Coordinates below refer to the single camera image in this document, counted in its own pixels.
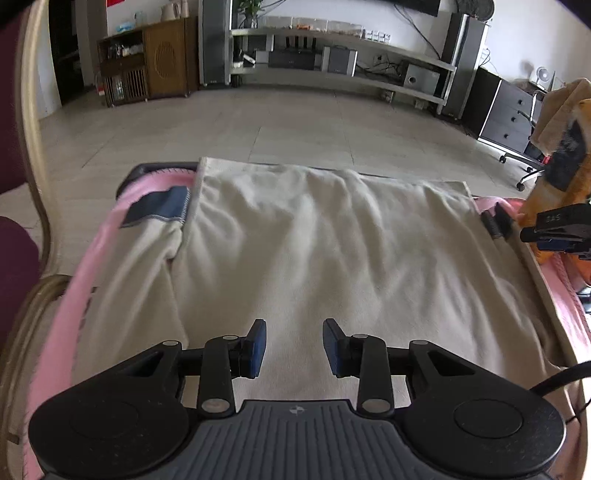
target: maroon upholstery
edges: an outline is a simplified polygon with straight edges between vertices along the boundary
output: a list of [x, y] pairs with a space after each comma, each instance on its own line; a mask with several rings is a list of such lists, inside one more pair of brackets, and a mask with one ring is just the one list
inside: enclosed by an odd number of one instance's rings
[[27, 231], [0, 217], [0, 347], [27, 293], [39, 281], [39, 250]]
[[18, 138], [15, 75], [22, 14], [0, 30], [0, 193], [27, 181]]

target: potted plant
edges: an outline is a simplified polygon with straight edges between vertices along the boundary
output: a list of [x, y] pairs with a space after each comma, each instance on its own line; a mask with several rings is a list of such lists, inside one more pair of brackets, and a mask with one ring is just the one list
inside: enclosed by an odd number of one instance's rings
[[257, 28], [261, 3], [262, 0], [238, 0], [238, 11], [244, 14], [244, 28]]

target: black round fan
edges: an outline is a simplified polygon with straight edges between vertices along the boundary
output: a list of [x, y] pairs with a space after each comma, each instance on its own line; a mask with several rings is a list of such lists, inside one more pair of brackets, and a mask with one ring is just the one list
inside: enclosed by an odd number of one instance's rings
[[486, 22], [495, 13], [494, 0], [457, 0], [458, 13], [470, 15]]

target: small white fan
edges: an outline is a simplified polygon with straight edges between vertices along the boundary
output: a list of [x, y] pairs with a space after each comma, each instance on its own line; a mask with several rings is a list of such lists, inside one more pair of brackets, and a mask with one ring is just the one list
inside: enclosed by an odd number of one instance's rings
[[540, 67], [531, 75], [530, 82], [544, 90], [550, 91], [555, 76], [556, 72], [550, 74], [550, 71], [546, 67]]

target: white logo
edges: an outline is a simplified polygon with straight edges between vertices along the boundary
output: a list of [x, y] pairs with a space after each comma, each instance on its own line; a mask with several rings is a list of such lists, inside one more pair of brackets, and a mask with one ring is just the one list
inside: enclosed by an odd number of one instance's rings
[[304, 407], [300, 407], [299, 405], [290, 408], [290, 413], [293, 413], [296, 416], [298, 416], [300, 413], [304, 413], [305, 411], [306, 409]]

